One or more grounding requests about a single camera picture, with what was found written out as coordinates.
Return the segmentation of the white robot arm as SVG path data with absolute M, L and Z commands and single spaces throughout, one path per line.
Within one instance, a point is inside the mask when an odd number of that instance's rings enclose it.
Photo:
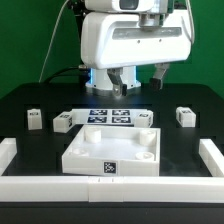
M 172 62 L 188 58 L 195 32 L 190 0 L 84 0 L 81 59 L 89 92 L 124 96 L 141 87 L 136 68 L 155 66 L 150 84 L 161 89 Z

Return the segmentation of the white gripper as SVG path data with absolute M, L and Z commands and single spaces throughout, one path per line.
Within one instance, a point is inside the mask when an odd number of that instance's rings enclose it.
M 175 10 L 161 27 L 145 28 L 139 26 L 137 14 L 92 12 L 82 27 L 81 59 L 90 68 L 108 69 L 117 97 L 127 94 L 127 85 L 121 79 L 123 69 L 119 67 L 156 64 L 150 86 L 161 90 L 170 67 L 168 62 L 188 58 L 190 37 L 186 10 Z

